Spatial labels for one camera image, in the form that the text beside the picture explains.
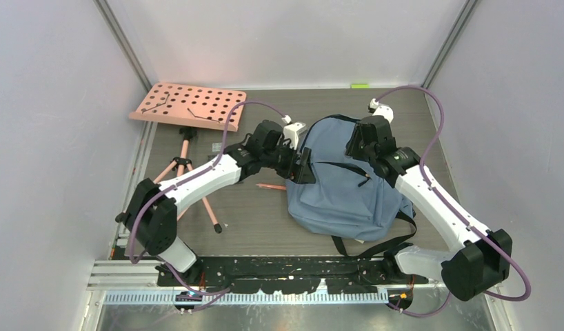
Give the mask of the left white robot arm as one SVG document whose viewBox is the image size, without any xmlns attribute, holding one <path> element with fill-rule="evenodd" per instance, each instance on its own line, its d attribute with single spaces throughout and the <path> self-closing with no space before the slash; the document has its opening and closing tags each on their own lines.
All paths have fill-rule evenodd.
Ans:
<svg viewBox="0 0 564 331">
<path fill-rule="evenodd" d="M 273 169 L 295 183 L 314 183 L 311 150 L 300 146 L 307 131 L 301 122 L 280 126 L 264 120 L 242 142 L 226 147 L 192 171 L 160 183 L 142 180 L 126 211 L 115 220 L 129 230 L 130 239 L 138 241 L 149 255 L 169 263 L 182 284 L 194 285 L 200 279 L 201 267 L 195 253 L 178 238 L 178 216 L 209 194 L 243 181 L 263 168 Z"/>
</svg>

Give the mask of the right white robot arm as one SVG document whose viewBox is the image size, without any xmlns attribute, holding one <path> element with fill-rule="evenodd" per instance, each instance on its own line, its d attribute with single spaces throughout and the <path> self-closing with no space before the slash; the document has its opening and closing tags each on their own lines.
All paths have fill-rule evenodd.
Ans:
<svg viewBox="0 0 564 331">
<path fill-rule="evenodd" d="M 356 121 L 345 153 L 369 163 L 376 175 L 407 197 L 448 247 L 436 251 L 400 245 L 383 264 L 387 280 L 400 283 L 410 274 L 419 275 L 469 301 L 509 277 L 511 236 L 477 221 L 443 189 L 415 151 L 397 147 L 387 119 L 369 116 Z"/>
</svg>

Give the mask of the blue student backpack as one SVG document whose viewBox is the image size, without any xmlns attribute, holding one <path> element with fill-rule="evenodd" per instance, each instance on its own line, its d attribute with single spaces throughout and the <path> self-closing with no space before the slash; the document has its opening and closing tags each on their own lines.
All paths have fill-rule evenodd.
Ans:
<svg viewBox="0 0 564 331">
<path fill-rule="evenodd" d="M 332 238 L 347 256 L 344 239 L 373 241 L 359 253 L 369 258 L 411 239 L 417 231 L 412 202 L 376 176 L 372 167 L 345 155 L 356 119 L 341 114 L 324 117 L 305 135 L 314 183 L 286 181 L 288 212 L 301 226 Z"/>
</svg>

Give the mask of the orange pencil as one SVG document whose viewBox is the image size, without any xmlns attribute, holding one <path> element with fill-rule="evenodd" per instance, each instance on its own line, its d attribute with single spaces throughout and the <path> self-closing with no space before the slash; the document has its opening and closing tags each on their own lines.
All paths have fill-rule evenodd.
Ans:
<svg viewBox="0 0 564 331">
<path fill-rule="evenodd" d="M 287 190 L 287 188 L 284 185 L 258 183 L 256 184 L 256 186 L 259 188 L 272 189 L 272 190 Z"/>
</svg>

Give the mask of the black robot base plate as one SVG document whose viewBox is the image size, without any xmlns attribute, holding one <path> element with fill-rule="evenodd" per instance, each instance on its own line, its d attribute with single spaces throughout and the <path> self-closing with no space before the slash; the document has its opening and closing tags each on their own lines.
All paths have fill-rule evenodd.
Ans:
<svg viewBox="0 0 564 331">
<path fill-rule="evenodd" d="M 330 294 L 370 293 L 378 285 L 425 285 L 421 276 L 397 272 L 381 258 L 349 257 L 201 257 L 186 272 L 174 276 L 166 264 L 156 267 L 160 287 L 187 283 L 209 293 Z"/>
</svg>

